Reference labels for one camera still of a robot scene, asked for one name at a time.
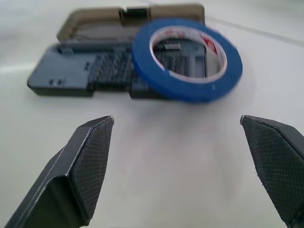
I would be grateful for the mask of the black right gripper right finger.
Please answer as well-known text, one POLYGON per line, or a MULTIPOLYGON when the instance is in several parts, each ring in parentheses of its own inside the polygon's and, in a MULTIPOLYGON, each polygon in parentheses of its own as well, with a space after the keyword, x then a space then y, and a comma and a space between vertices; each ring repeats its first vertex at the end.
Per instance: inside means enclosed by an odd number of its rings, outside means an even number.
POLYGON ((304 136, 274 120, 240 119, 255 169, 287 228, 304 228, 304 136))

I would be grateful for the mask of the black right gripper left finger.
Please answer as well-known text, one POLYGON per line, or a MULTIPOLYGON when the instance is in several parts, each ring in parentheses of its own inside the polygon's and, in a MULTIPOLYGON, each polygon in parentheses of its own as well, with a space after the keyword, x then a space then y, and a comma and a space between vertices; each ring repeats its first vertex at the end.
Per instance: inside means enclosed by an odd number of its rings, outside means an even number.
POLYGON ((81 228, 92 219, 105 178, 114 118, 74 131, 46 164, 4 228, 81 228))

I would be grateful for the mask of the dark plastic case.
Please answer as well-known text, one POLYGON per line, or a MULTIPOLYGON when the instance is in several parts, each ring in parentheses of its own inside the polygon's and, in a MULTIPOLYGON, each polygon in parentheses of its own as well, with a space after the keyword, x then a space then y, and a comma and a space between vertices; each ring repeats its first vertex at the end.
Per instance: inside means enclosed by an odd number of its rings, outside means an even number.
POLYGON ((127 92, 134 99, 162 99, 137 75, 132 41, 143 24, 160 18, 205 22, 199 3, 146 8, 95 8, 72 12, 27 80, 37 95, 92 96, 127 92))

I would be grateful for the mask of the blue tape roll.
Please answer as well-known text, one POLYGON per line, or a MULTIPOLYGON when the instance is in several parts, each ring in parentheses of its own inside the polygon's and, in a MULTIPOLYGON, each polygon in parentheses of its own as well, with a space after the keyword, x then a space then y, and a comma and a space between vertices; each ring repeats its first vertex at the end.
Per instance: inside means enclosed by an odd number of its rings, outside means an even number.
POLYGON ((212 102, 228 94, 242 76, 238 50, 217 31, 193 20, 156 19, 137 32, 132 47, 134 68, 150 88, 166 98, 185 102, 212 102), (209 77, 187 77, 165 68, 153 47, 166 38, 187 38, 205 45, 220 60, 220 71, 209 77))

